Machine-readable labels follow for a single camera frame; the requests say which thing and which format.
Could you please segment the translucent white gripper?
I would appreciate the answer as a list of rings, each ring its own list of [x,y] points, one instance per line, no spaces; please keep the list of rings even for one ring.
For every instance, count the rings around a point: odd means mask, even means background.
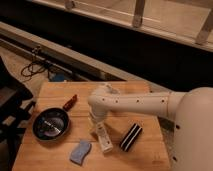
[[[91,123],[90,133],[96,135],[103,135],[104,134],[104,123],[102,121],[98,121],[97,118],[90,113],[89,120]]]

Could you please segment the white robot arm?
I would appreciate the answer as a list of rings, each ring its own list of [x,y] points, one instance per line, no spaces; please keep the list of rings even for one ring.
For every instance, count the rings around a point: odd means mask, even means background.
[[[213,171],[213,88],[188,92],[117,93],[102,84],[88,97],[90,115],[103,121],[109,111],[156,115],[175,123],[172,171]]]

